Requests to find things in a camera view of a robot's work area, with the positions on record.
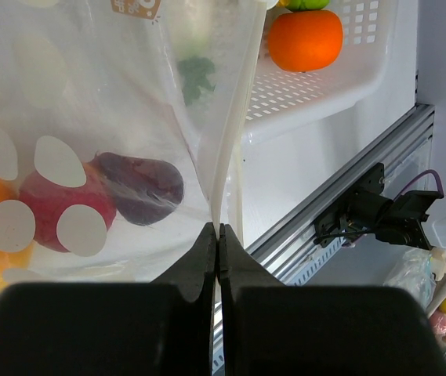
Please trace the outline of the white perforated plastic basket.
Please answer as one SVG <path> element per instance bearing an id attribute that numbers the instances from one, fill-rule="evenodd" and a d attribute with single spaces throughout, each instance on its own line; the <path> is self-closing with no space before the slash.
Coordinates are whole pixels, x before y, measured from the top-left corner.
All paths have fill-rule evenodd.
<path id="1" fill-rule="evenodd" d="M 230 145 L 235 129 L 258 143 L 354 106 L 380 85 L 390 62 L 397 1 L 330 1 L 322 10 L 343 25 L 343 47 L 334 63 L 320 70 L 289 72 L 270 58 L 267 35 L 280 15 L 281 1 L 243 1 L 232 46 L 212 76 L 216 87 L 186 106 L 166 23 L 168 1 L 115 1 L 128 16 L 148 55 L 161 71 L 148 83 L 165 107 L 168 128 L 188 150 Z"/>

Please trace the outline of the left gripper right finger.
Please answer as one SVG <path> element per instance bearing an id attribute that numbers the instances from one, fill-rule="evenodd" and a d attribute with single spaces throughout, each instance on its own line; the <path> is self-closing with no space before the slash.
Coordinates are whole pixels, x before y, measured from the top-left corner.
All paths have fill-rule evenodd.
<path id="1" fill-rule="evenodd" d="M 288 286 L 219 230 L 228 375 L 446 375 L 416 300 L 395 287 Z"/>

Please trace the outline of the dark red beet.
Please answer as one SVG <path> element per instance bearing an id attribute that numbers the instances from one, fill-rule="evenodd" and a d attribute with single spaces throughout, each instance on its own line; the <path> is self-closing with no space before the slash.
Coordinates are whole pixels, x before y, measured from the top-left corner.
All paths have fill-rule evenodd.
<path id="1" fill-rule="evenodd" d="M 166 161 L 105 152 L 90 164 L 100 173 L 118 212 L 134 225 L 160 222 L 183 201 L 183 177 Z"/>

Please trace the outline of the orange tangerine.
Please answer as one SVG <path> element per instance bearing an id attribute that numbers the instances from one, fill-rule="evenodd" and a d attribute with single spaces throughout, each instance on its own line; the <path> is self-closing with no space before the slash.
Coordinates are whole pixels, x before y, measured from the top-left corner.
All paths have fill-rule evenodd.
<path id="1" fill-rule="evenodd" d="M 267 35 L 270 58 L 283 71 L 320 70 L 334 63 L 343 47 L 343 25 L 328 10 L 280 15 Z"/>

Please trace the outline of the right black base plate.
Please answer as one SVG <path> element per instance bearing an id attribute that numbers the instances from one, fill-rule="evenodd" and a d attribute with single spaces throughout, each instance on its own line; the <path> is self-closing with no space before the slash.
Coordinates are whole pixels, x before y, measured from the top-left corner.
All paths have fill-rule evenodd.
<path id="1" fill-rule="evenodd" d="M 392 203 L 382 195 L 384 173 L 384 164 L 375 163 L 315 219 L 316 245 L 326 248 L 340 237 L 354 240 L 375 227 Z"/>

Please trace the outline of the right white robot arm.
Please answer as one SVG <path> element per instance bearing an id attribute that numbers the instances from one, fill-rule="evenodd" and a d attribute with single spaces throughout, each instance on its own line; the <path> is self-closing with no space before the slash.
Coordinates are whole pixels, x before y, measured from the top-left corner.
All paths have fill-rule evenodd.
<path id="1" fill-rule="evenodd" d="M 446 248 L 446 195 L 438 191 L 411 190 L 389 199 L 361 190 L 350 198 L 344 218 L 342 235 L 348 238 L 371 234 L 392 245 Z"/>

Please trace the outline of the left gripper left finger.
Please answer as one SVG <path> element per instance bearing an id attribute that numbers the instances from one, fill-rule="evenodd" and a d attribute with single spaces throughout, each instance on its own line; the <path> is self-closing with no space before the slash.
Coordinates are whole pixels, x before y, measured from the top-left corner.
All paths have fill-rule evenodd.
<path id="1" fill-rule="evenodd" d="M 149 283 L 14 284 L 0 294 L 0 375 L 209 375 L 216 231 Z"/>

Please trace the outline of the white radish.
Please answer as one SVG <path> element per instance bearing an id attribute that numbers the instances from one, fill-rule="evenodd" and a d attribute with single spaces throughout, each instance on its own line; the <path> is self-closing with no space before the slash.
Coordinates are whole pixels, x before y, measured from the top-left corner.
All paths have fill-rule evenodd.
<path id="1" fill-rule="evenodd" d="M 233 44 L 243 1 L 168 1 L 166 23 L 186 106 L 216 87 L 216 68 Z"/>

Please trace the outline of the clear polka dot zip bag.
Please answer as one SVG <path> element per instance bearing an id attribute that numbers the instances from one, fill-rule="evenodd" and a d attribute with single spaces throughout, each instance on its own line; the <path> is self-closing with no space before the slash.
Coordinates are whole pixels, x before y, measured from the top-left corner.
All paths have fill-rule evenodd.
<path id="1" fill-rule="evenodd" d="M 27 269 L 8 269 L 9 284 L 33 281 L 150 281 L 194 243 L 205 224 L 242 228 L 241 183 L 228 146 L 188 150 L 168 128 L 148 83 L 161 71 L 115 1 L 0 1 L 0 173 L 18 193 L 32 173 L 59 186 L 86 184 L 83 164 L 97 154 L 166 161 L 179 170 L 184 197 L 165 219 L 134 225 L 118 212 L 110 228 L 87 205 L 60 216 L 58 252 L 34 240 L 32 210 L 2 204 L 8 239 L 34 240 Z"/>

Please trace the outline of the aluminium rail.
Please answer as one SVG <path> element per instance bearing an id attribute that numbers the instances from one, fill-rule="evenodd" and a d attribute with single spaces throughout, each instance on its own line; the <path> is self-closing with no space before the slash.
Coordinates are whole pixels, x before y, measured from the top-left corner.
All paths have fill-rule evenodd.
<path id="1" fill-rule="evenodd" d="M 435 108 L 419 104 L 248 247 L 281 282 L 304 285 L 341 249 L 369 237 L 429 250 L 423 225 L 439 189 L 418 190 L 428 172 Z"/>

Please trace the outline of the bag of toy food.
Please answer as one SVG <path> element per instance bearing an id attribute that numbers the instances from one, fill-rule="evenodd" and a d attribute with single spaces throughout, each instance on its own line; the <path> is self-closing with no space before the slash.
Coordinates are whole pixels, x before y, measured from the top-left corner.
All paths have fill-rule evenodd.
<path id="1" fill-rule="evenodd" d="M 421 305 L 436 339 L 446 347 L 446 248 L 407 250 L 384 284 L 405 290 Z"/>

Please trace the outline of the red strawberry fruit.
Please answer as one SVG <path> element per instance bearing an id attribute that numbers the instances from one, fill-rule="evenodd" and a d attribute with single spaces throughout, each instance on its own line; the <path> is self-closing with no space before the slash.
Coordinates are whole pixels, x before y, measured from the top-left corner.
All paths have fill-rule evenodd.
<path id="1" fill-rule="evenodd" d="M 34 240 L 40 245 L 58 252 L 67 249 L 56 235 L 56 225 L 63 212 L 74 204 L 87 205 L 99 212 L 110 228 L 115 217 L 116 207 L 108 196 L 100 179 L 99 172 L 90 164 L 83 164 L 86 184 L 69 188 L 51 183 L 38 172 L 32 172 L 21 184 L 19 200 L 33 212 L 36 224 Z"/>

